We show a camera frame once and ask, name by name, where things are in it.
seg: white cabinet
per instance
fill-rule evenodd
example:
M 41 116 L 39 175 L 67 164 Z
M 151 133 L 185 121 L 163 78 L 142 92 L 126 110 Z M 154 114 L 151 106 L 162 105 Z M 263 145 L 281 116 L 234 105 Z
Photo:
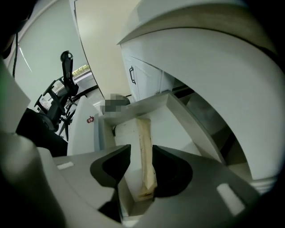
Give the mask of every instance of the white cabinet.
M 174 77 L 136 58 L 123 56 L 130 90 L 135 101 L 172 90 Z

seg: red object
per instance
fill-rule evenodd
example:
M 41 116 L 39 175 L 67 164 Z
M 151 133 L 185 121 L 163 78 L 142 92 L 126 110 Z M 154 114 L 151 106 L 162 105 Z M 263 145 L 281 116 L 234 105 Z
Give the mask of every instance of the red object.
M 93 121 L 94 121 L 94 117 L 93 117 L 93 116 L 90 116 L 90 118 L 87 119 L 87 122 L 88 122 L 88 123 L 91 123 L 91 122 L 93 122 Z

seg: beige elongated object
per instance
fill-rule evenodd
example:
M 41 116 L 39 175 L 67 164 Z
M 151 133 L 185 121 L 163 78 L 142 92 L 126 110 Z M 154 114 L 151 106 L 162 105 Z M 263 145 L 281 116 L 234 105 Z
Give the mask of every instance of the beige elongated object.
M 136 118 L 136 123 L 142 161 L 142 189 L 139 197 L 141 200 L 146 200 L 152 198 L 157 187 L 155 170 L 152 166 L 151 120 Z

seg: white curved surface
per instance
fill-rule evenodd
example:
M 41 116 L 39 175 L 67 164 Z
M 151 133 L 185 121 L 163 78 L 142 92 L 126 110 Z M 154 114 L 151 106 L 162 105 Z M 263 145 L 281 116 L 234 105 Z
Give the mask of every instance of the white curved surface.
M 194 5 L 217 3 L 245 6 L 241 0 L 141 0 L 129 15 L 118 42 L 136 28 L 167 12 Z
M 285 81 L 280 68 L 254 46 L 219 32 L 179 28 L 121 45 L 133 56 L 190 86 L 236 135 L 253 179 L 275 176 L 285 134 Z

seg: chair backrest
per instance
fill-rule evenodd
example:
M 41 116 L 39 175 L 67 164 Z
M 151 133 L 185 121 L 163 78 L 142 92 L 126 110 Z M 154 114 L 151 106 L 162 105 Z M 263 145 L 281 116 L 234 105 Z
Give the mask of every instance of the chair backrest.
M 65 89 L 70 96 L 75 96 L 79 87 L 74 83 L 72 76 L 73 55 L 69 51 L 64 51 L 61 54 L 61 61 Z

